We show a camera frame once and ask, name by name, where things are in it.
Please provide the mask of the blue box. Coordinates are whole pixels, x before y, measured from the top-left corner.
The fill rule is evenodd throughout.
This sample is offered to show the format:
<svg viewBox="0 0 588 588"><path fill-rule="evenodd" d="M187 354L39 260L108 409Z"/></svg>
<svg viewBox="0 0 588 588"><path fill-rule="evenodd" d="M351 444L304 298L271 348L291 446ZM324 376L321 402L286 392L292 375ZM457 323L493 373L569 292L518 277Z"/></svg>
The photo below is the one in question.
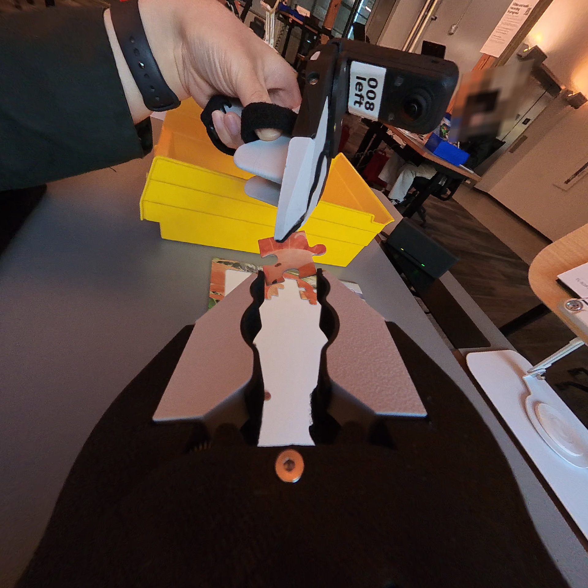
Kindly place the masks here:
<svg viewBox="0 0 588 588"><path fill-rule="evenodd" d="M470 157L466 151L463 151L454 144L445 141L442 137L435 133L430 134L427 142L425 143L425 148L434 154L434 156L437 156L438 158L441 158L454 166L464 165L467 159Z"/></svg>

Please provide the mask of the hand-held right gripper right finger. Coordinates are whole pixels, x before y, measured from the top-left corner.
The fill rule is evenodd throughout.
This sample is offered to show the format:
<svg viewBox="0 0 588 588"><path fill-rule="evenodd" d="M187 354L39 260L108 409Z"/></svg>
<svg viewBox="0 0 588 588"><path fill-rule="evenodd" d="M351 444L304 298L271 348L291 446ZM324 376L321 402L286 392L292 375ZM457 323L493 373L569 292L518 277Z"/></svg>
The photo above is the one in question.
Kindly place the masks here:
<svg viewBox="0 0 588 588"><path fill-rule="evenodd" d="M317 271L317 295L327 343L320 352L316 423L426 417L385 319L328 271Z"/></svg>

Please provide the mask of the metal pipe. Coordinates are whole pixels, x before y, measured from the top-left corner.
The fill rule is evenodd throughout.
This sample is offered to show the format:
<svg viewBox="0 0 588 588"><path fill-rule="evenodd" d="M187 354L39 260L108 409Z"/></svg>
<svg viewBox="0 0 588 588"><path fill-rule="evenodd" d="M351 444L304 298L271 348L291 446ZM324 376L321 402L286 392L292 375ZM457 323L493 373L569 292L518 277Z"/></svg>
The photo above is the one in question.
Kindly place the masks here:
<svg viewBox="0 0 588 588"><path fill-rule="evenodd" d="M424 29L427 27L431 16L436 10L438 2L439 1L425 1L406 41L402 46L403 51L412 52L415 49L420 36L424 32Z"/></svg>

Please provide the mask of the black door closer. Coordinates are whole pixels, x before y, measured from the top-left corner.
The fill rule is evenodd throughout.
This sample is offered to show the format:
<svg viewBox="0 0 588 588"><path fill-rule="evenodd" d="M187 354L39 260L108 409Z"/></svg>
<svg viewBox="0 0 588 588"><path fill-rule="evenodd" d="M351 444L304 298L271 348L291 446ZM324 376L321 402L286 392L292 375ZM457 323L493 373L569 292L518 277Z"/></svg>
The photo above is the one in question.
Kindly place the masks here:
<svg viewBox="0 0 588 588"><path fill-rule="evenodd" d="M555 74L545 65L547 55L539 46L528 46L525 43L517 52L518 60L532 62L529 81L525 90L525 97L521 103L519 118L527 115L537 115L549 102L564 95L564 101L571 107L578 109L587 103L587 97L581 92L566 89L555 77Z"/></svg>

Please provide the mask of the black office chair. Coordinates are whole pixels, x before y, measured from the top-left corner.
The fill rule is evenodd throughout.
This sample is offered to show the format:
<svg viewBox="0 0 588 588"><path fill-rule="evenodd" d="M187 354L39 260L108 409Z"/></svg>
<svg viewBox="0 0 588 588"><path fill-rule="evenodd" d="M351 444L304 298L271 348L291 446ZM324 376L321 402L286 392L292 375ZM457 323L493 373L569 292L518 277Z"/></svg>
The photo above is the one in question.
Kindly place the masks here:
<svg viewBox="0 0 588 588"><path fill-rule="evenodd" d="M464 176L451 171L437 171L430 179L421 176L415 177L411 185L413 192L408 194L408 203L401 206L401 215L411 218L414 214L417 214L421 225L424 226L426 223L426 211L423 205L427 198L434 196L441 201L450 200L464 178Z"/></svg>

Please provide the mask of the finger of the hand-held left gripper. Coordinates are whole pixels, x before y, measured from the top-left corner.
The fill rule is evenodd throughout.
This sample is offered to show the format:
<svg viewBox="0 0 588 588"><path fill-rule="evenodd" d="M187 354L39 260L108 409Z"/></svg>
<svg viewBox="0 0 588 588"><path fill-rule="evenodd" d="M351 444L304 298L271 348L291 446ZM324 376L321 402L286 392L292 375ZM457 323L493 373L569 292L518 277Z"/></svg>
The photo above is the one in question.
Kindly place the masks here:
<svg viewBox="0 0 588 588"><path fill-rule="evenodd" d="M279 243L306 222L311 174L319 154L329 153L326 147L328 106L326 99L315 138L295 136L290 140L275 223L274 238Z"/></svg>
<svg viewBox="0 0 588 588"><path fill-rule="evenodd" d="M310 218L312 212L315 210L318 202L320 201L321 195L323 194L325 188L330 163L331 157L328 153L319 154L318 161L314 166L315 168L311 174L312 184L308 197L305 221Z"/></svg>

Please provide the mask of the person's left hand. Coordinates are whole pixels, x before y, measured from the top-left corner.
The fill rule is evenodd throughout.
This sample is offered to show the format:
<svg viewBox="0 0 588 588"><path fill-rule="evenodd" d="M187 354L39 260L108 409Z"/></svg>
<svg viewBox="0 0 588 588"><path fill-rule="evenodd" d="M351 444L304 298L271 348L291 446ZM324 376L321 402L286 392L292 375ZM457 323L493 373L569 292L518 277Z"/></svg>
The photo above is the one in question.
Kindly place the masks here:
<svg viewBox="0 0 588 588"><path fill-rule="evenodd" d="M218 1L139 1L149 45L180 100L206 107L215 95L243 106L299 108L293 68Z"/></svg>

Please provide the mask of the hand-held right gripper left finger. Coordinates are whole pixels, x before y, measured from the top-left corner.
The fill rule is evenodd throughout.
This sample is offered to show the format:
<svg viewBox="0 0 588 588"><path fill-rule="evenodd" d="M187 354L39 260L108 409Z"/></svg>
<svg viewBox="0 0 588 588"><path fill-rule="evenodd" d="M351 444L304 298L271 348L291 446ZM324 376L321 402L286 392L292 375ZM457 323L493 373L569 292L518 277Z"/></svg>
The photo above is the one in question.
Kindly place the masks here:
<svg viewBox="0 0 588 588"><path fill-rule="evenodd" d="M245 279L199 318L159 402L157 423L202 420L207 428L224 423L240 428L248 420L244 390L253 374L254 353L240 321L254 301Z"/></svg>

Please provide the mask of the yellow plastic bin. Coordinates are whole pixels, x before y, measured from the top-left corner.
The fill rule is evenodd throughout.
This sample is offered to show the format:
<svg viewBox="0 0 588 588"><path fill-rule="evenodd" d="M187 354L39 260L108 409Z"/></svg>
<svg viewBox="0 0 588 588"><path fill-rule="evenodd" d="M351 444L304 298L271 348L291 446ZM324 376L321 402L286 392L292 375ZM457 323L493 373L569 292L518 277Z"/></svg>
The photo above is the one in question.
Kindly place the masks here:
<svg viewBox="0 0 588 588"><path fill-rule="evenodd" d="M273 236L277 209L246 195L252 175L213 146L201 113L193 99L167 111L143 189L141 219L159 223L164 239L257 254L258 240ZM326 246L321 263L346 267L391 222L377 195L339 153L302 230L309 245Z"/></svg>

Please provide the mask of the white stand base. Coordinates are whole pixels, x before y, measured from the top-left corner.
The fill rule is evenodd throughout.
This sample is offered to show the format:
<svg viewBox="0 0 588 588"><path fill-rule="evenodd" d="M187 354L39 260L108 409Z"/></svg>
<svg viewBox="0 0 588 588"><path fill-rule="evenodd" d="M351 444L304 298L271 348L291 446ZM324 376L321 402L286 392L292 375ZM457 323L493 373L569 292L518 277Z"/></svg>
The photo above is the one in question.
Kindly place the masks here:
<svg viewBox="0 0 588 588"><path fill-rule="evenodd" d="M471 352L470 372L584 536L587 536L587 429L544 380L576 338L532 366L512 350Z"/></svg>

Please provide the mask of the puzzle frame tray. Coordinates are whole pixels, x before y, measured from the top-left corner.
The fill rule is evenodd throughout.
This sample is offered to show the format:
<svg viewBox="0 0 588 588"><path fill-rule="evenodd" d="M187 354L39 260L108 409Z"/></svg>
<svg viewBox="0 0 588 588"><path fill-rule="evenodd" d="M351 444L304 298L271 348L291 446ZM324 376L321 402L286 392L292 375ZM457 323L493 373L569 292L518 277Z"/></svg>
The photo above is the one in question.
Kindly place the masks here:
<svg viewBox="0 0 588 588"><path fill-rule="evenodd" d="M312 446L311 393L316 387L320 350L320 305L300 298L295 272L285 274L279 296L264 300L258 349L266 400L259 446Z"/></svg>

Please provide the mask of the white wall notice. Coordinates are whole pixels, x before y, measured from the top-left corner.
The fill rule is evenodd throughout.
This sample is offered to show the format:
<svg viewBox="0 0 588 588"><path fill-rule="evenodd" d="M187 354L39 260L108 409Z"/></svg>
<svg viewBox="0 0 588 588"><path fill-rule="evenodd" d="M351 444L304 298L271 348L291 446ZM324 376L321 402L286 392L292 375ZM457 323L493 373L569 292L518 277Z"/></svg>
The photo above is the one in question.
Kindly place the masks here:
<svg viewBox="0 0 588 588"><path fill-rule="evenodd" d="M481 53L499 58L538 1L511 1L501 20L481 48Z"/></svg>

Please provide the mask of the grey desk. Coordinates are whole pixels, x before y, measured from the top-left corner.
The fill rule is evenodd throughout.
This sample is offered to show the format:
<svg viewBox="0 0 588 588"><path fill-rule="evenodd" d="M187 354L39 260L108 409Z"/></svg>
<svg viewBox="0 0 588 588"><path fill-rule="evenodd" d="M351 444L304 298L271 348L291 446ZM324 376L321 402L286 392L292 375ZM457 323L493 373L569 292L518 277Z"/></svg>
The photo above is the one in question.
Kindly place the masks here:
<svg viewBox="0 0 588 588"><path fill-rule="evenodd" d="M429 416L280 447L152 423L214 256L139 220L148 165L49 183L1 259L1 586L587 587L543 485L371 241L347 268Z"/></svg>

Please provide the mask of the wooden background desk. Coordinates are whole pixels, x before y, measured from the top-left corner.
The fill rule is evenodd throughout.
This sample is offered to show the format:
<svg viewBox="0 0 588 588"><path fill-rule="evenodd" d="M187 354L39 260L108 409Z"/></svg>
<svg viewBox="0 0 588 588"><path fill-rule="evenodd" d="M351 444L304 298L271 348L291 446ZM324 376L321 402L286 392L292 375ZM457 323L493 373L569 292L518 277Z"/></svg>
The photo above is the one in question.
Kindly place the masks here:
<svg viewBox="0 0 588 588"><path fill-rule="evenodd" d="M383 141L404 158L404 160L411 161L418 165L422 163L423 160L426 160L432 164L455 172L464 178L468 178L474 183L481 180L481 177L470 169L465 168L462 165L453 165L445 159L433 154L425 147L424 143L418 141L415 136L407 131L387 124L383 124L383 127L386 128L387 131L387 135L383 138Z"/></svg>

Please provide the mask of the black wristband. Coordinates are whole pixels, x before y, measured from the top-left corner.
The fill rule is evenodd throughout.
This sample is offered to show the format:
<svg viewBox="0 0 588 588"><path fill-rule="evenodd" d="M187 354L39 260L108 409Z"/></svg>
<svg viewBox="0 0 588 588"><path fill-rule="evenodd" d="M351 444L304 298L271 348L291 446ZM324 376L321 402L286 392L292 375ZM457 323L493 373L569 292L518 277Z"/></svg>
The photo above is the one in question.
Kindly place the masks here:
<svg viewBox="0 0 588 588"><path fill-rule="evenodd" d="M145 106L163 112L178 108L180 100L167 85L149 46L137 1L112 1L110 13L122 54Z"/></svg>

